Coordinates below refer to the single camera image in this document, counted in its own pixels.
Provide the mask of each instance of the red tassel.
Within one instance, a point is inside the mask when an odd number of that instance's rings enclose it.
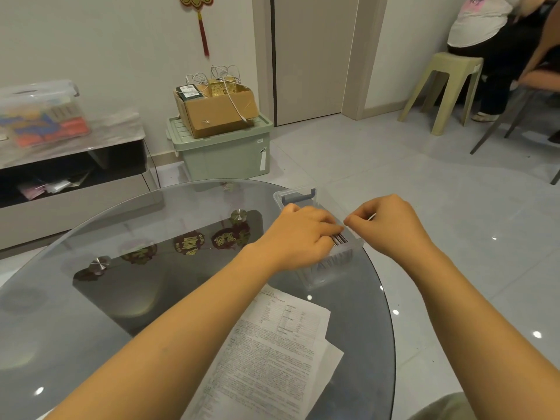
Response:
[[[206,32],[204,31],[204,23],[202,23],[202,14],[198,11],[198,24],[200,25],[200,37],[202,38],[202,46],[204,47],[204,55],[210,57],[208,51],[208,42],[206,41]]]

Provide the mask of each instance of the chair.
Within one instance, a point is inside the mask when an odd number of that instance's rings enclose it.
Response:
[[[480,146],[504,123],[509,115],[517,110],[519,113],[511,123],[504,138],[508,138],[513,130],[521,123],[528,112],[531,100],[538,91],[560,92],[560,74],[551,70],[536,69],[544,59],[549,50],[560,45],[560,3],[556,3],[543,27],[543,34],[539,46],[535,50],[533,57],[529,60],[527,67],[519,78],[520,94],[508,106],[506,111],[500,115],[498,120],[488,128],[476,146],[471,150],[473,155]],[[552,185],[560,180],[560,171],[550,182]]]
[[[414,102],[418,98],[420,91],[424,88],[424,85],[430,78],[432,72],[436,71],[436,77],[433,80],[430,90],[428,91],[428,96],[422,106],[422,112],[427,112],[433,107],[446,82],[447,87],[445,88],[444,98],[437,113],[438,116],[436,118],[436,122],[433,125],[432,134],[442,135],[444,133],[445,125],[451,117],[453,108],[455,107],[455,103],[457,103],[458,95],[465,84],[466,78],[469,75],[473,75],[470,80],[469,91],[466,95],[463,117],[461,118],[461,123],[465,126],[470,110],[473,106],[472,102],[474,100],[474,93],[477,90],[478,81],[480,80],[483,62],[484,59],[481,57],[455,56],[453,54],[443,52],[433,55],[430,64],[424,71],[424,75],[416,85],[412,96],[400,114],[399,121],[402,122],[407,118],[407,115],[410,112],[412,105],[414,105]]]

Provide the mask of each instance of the white wall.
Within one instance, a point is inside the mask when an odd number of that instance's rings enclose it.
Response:
[[[91,117],[139,108],[152,154],[169,151],[172,90],[188,73],[236,64],[258,100],[251,0],[215,0],[197,14],[179,0],[2,0],[0,87],[69,78]]]
[[[465,0],[388,0],[365,107],[400,102],[430,61],[445,49]]]

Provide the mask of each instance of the chair backrest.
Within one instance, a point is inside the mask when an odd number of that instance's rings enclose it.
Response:
[[[543,34],[540,38],[539,46],[536,48],[531,60],[527,63],[520,79],[534,70],[542,62],[548,50],[560,45],[560,1],[552,7],[552,11],[549,13],[542,30]]]

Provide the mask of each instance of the green storage bin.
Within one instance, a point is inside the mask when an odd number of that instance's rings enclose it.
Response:
[[[239,131],[193,138],[179,118],[167,121],[167,137],[185,162],[191,181],[251,178],[270,171],[272,122],[262,113],[254,125]]]

